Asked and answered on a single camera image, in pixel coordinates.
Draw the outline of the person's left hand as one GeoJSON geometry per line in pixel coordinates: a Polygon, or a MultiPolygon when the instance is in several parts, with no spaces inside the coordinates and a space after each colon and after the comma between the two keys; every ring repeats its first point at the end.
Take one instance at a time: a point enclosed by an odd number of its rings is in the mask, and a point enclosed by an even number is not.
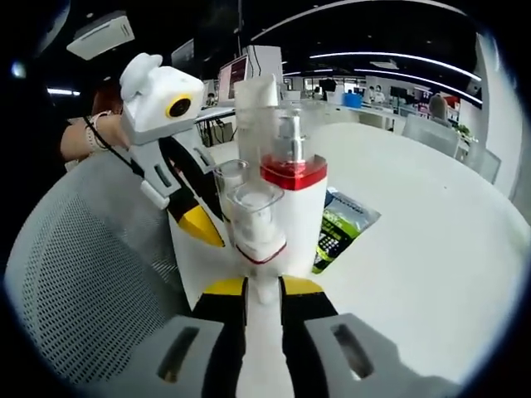
{"type": "Polygon", "coordinates": [[[101,114],[96,121],[96,129],[110,146],[129,149],[129,138],[123,130],[120,114],[101,114]]]}

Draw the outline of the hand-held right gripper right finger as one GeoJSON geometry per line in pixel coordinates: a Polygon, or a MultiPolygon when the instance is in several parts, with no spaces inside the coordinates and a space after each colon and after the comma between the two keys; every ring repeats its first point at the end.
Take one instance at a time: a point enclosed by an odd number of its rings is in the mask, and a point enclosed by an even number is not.
{"type": "Polygon", "coordinates": [[[457,384],[421,376],[397,345],[351,313],[339,313],[309,279],[281,276],[282,350],[297,397],[455,397],[457,384]]]}

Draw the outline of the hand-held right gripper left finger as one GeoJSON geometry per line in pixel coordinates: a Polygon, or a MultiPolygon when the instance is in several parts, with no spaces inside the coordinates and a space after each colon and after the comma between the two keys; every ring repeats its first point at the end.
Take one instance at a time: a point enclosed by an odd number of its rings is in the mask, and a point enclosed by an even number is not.
{"type": "Polygon", "coordinates": [[[246,352],[245,277],[207,287],[133,351],[128,366],[89,388],[91,397],[233,397],[246,352]]]}

